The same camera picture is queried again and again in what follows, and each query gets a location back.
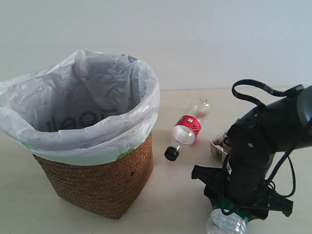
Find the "trash bin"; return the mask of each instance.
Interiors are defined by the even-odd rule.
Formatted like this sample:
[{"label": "trash bin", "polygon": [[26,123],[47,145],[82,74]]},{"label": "trash bin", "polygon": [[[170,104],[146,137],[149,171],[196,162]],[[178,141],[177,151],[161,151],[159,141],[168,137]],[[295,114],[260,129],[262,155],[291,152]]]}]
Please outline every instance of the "trash bin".
[{"label": "trash bin", "polygon": [[0,129],[26,147],[57,195],[119,219],[153,169],[159,83],[143,61],[76,51],[0,83]]}]

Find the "red label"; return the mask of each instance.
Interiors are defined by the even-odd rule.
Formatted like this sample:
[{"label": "red label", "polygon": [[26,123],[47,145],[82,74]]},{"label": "red label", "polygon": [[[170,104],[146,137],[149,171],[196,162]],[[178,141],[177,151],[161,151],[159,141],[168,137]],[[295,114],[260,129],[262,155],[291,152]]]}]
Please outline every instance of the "red label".
[{"label": "red label", "polygon": [[195,137],[197,137],[197,135],[201,129],[200,122],[198,121],[197,118],[195,118],[193,116],[182,116],[179,119],[179,121],[176,123],[176,126],[177,125],[182,125],[182,126],[188,127],[189,129],[192,130]]}]

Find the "wall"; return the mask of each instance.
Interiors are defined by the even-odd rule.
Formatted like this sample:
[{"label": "wall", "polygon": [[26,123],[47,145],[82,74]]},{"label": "wall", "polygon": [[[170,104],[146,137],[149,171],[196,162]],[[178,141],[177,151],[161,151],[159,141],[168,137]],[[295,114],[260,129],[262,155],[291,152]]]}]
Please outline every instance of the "wall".
[{"label": "wall", "polygon": [[146,61],[161,89],[311,84],[311,9],[310,0],[1,1],[0,80],[90,49]]}]

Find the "plastic bag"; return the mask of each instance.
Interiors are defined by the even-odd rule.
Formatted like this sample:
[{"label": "plastic bag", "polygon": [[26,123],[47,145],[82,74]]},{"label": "plastic bag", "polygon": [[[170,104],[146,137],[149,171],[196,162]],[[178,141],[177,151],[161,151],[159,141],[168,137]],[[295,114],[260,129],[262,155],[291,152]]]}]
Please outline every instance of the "plastic bag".
[{"label": "plastic bag", "polygon": [[0,83],[0,129],[42,158],[115,161],[150,134],[159,83],[143,61],[76,51],[59,64]]}]

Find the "table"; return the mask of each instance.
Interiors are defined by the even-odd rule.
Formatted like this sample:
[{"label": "table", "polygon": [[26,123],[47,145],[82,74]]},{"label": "table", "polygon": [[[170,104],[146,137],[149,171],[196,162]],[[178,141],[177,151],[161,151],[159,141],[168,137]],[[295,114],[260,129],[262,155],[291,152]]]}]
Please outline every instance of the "table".
[{"label": "table", "polygon": [[[264,103],[277,98],[254,88],[241,88]],[[164,157],[170,131],[192,98],[206,96],[212,111],[195,144],[175,162]],[[229,128],[254,105],[236,99],[230,89],[162,91],[157,123],[153,129],[154,170],[146,187],[120,220],[110,220],[73,206],[59,198],[32,155],[4,134],[0,135],[0,233],[1,234],[205,234],[212,210],[204,184],[191,179],[195,164],[220,167],[211,156],[209,139]],[[297,176],[293,214],[270,212],[254,220],[248,233],[310,233],[312,148],[296,150],[292,160]],[[273,164],[280,158],[277,154]],[[274,179],[277,191],[292,188],[286,162]]]}]

